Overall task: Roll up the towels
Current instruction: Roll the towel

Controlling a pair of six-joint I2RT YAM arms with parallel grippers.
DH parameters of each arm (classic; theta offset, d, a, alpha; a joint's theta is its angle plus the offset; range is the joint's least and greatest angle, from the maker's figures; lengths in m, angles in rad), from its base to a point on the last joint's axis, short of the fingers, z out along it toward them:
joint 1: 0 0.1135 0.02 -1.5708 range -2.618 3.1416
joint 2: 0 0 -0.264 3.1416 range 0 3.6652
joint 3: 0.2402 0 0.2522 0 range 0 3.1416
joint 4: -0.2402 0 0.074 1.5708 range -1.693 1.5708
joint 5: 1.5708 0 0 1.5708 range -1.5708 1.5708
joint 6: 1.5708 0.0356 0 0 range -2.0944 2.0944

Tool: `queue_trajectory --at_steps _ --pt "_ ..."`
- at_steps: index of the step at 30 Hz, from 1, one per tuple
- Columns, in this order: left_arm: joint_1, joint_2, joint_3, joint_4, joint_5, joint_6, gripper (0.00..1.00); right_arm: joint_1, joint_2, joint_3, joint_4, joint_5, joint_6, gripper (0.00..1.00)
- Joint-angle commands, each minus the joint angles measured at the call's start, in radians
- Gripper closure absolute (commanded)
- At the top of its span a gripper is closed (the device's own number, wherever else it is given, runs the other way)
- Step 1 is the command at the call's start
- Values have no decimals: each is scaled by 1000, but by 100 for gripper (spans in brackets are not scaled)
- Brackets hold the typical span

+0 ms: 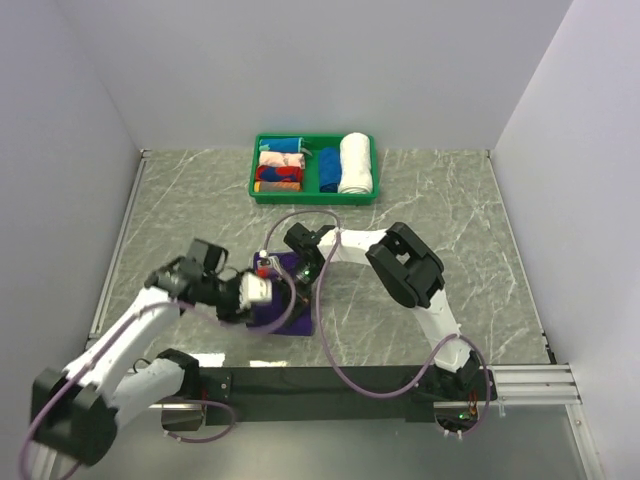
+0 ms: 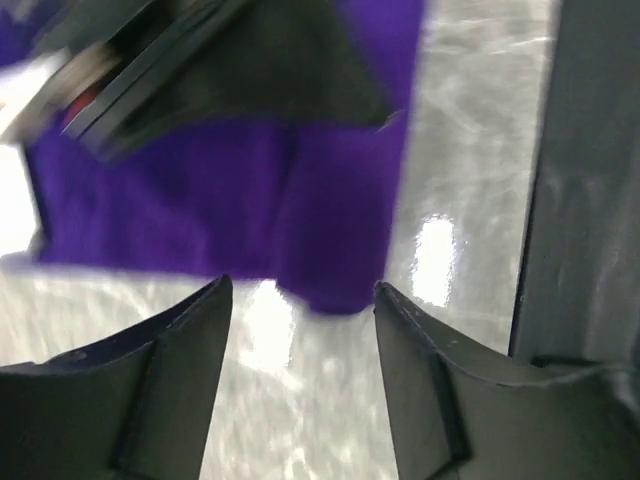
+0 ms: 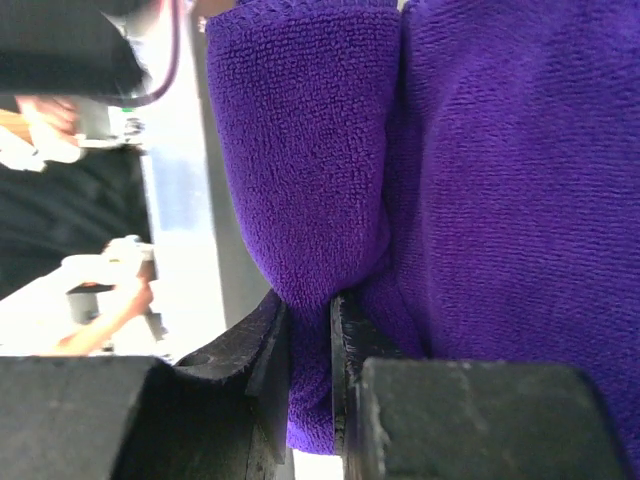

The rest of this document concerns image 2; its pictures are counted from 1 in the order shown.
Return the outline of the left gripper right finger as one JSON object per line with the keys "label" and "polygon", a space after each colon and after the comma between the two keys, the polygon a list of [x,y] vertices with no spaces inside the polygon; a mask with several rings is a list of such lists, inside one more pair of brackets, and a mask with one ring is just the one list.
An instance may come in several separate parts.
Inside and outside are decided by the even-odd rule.
{"label": "left gripper right finger", "polygon": [[400,478],[638,477],[637,370],[518,362],[388,283],[374,316]]}

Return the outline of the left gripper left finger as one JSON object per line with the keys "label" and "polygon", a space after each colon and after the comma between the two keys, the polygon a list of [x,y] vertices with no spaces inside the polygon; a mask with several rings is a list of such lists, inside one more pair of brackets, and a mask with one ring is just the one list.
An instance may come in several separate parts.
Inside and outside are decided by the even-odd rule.
{"label": "left gripper left finger", "polygon": [[5,479],[196,479],[228,340],[222,276],[46,362],[1,370]]}

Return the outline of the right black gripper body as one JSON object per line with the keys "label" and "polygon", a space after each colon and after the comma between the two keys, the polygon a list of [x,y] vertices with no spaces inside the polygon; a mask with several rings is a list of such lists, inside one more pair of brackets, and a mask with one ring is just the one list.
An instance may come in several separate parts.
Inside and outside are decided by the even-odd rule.
{"label": "right black gripper body", "polygon": [[236,43],[253,1],[37,1],[33,55],[68,55],[52,80],[63,132],[112,159],[180,126],[258,110],[240,92]]}

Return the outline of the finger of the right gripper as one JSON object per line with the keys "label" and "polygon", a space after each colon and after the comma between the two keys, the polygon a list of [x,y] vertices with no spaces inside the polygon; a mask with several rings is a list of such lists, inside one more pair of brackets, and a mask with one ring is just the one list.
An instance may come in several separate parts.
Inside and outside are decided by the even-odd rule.
{"label": "finger of the right gripper", "polygon": [[380,127],[392,112],[330,1],[225,1],[152,71],[161,86],[114,132],[124,150],[204,119]]}

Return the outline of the purple towel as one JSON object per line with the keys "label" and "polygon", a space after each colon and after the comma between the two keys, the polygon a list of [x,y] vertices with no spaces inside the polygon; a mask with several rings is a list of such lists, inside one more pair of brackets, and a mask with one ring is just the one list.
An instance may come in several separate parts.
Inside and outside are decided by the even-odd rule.
{"label": "purple towel", "polygon": [[[384,274],[424,5],[330,1],[390,96],[380,127],[235,117],[178,127],[104,159],[54,106],[26,146],[44,226],[40,265],[274,280],[349,315]],[[1,5],[1,62],[31,53],[33,4]]]}

